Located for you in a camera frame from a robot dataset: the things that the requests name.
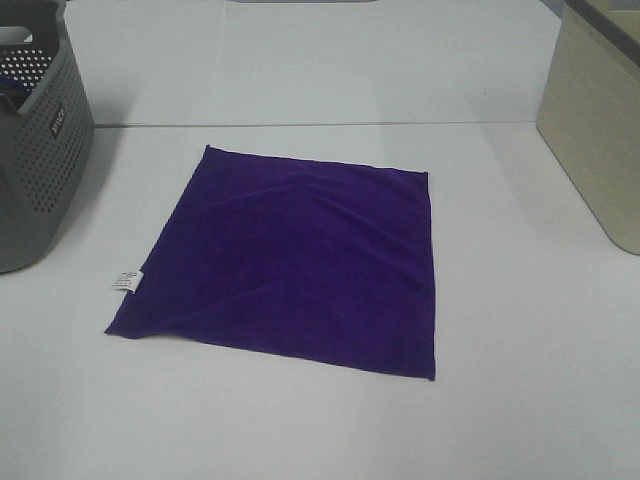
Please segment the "purple towel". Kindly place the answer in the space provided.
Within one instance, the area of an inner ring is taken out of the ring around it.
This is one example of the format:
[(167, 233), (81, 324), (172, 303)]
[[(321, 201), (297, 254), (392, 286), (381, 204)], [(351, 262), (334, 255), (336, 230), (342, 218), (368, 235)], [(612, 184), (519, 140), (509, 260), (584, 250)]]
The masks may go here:
[(107, 333), (434, 380), (428, 180), (207, 147)]

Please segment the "grey perforated plastic basket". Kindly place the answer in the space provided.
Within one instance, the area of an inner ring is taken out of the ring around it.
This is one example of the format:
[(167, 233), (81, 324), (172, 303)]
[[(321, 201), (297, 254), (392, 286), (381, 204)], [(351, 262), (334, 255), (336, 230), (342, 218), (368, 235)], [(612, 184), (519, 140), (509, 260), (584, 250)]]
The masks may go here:
[(4, 1), (1, 24), (29, 41), (1, 46), (1, 270), (47, 251), (82, 178), (94, 120), (63, 1)]

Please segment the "beige storage box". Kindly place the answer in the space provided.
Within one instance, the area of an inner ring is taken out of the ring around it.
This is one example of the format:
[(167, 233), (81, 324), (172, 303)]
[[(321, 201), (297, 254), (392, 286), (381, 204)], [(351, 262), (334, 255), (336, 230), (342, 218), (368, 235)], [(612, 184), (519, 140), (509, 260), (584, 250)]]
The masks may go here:
[(566, 2), (536, 128), (611, 242), (637, 254), (638, 2)]

